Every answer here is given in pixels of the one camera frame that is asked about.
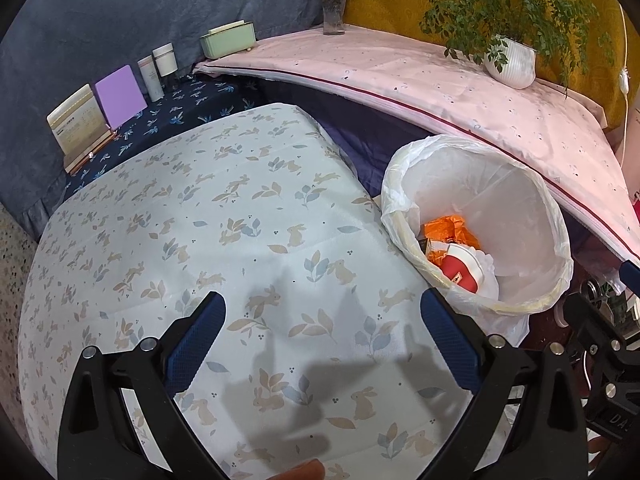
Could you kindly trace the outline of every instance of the purple card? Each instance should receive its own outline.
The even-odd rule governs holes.
[[[112,130],[146,108],[145,98],[129,65],[98,81],[95,92]]]

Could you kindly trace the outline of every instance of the orange wrapper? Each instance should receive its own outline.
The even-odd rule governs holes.
[[[441,267],[442,261],[446,255],[447,251],[431,251],[427,254],[427,259],[436,267]]]
[[[446,244],[462,244],[480,251],[480,242],[465,227],[465,219],[459,215],[442,216],[422,226],[425,238]]]

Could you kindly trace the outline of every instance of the blue gripper pad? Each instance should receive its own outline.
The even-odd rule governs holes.
[[[477,394],[482,384],[478,354],[444,309],[434,289],[422,294],[420,315],[458,386]]]
[[[225,317],[224,298],[220,294],[213,294],[166,361],[164,389],[171,398],[191,386],[191,381],[225,323]]]
[[[634,293],[640,297],[640,269],[629,261],[624,262],[618,271],[620,280]]]

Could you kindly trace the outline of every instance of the white plastic bag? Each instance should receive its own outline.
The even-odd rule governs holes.
[[[498,300],[453,284],[420,250],[420,226],[453,214],[493,257]],[[382,183],[382,222],[455,310],[513,345],[527,335],[529,314],[550,308],[574,271],[564,220],[539,174],[471,139],[439,135],[400,148]]]

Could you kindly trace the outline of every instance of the bunny print blanket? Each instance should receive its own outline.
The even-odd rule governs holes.
[[[317,457],[332,480],[414,480],[470,399],[420,320],[426,287],[304,112],[274,104],[203,124],[98,178],[49,221],[19,335],[34,452],[55,474],[82,348],[132,349],[216,290],[225,326],[175,402],[230,478]]]

